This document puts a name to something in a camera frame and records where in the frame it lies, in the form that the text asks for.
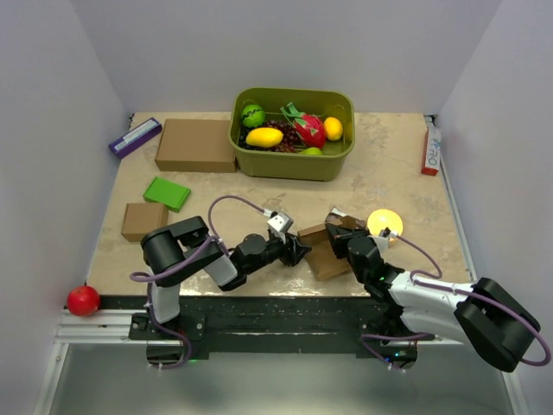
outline white wall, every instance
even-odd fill
[[[127,119],[67,0],[3,0],[0,53],[0,413],[17,415],[85,280]]]
[[[500,0],[71,0],[132,111],[227,111],[252,86],[436,113]]]
[[[504,0],[438,116],[474,263],[553,345],[553,3]],[[534,345],[531,357],[543,352]],[[553,411],[553,365],[518,373],[532,414]]]

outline red and white box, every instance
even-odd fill
[[[442,134],[440,130],[430,125],[424,137],[423,168],[421,173],[435,176],[440,171],[440,145]]]

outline grapes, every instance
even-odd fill
[[[238,136],[238,147],[246,150],[256,151],[272,151],[276,153],[295,153],[296,146],[302,146],[302,140],[296,134],[296,129],[288,123],[288,121],[277,121],[275,119],[265,120],[262,127],[276,128],[283,134],[283,141],[275,147],[265,149],[263,147],[256,147],[246,144],[245,138],[252,128],[241,127],[240,135]]]

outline marble tabletop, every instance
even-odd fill
[[[229,119],[228,112],[138,112],[131,127],[154,117]],[[448,197],[440,176],[421,175],[426,124],[421,114],[356,113],[356,144],[343,170],[331,182],[249,177],[237,173],[161,172],[154,161],[160,136],[122,160],[105,213],[99,242],[87,282],[103,295],[143,295],[145,285],[129,280],[132,271],[146,270],[139,243],[121,236],[127,203],[143,201],[155,176],[192,189],[168,223],[195,215],[207,218],[207,209],[220,195],[240,195],[256,204],[284,211],[295,224],[291,232],[322,223],[332,207],[366,219],[378,208],[389,208],[404,220],[404,237],[422,246],[441,265],[444,280],[468,282],[467,267]],[[266,233],[265,218],[238,201],[222,201],[214,209],[214,224],[228,246],[249,233]],[[432,264],[413,248],[397,242],[384,258],[407,270],[432,271]],[[221,296],[363,296],[352,273],[316,281],[306,261],[289,268],[280,262],[252,274],[248,283],[223,293],[203,271],[181,285],[182,295]]]

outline green block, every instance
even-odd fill
[[[157,201],[173,212],[179,212],[190,196],[191,190],[180,184],[156,177],[144,192],[144,200]]]

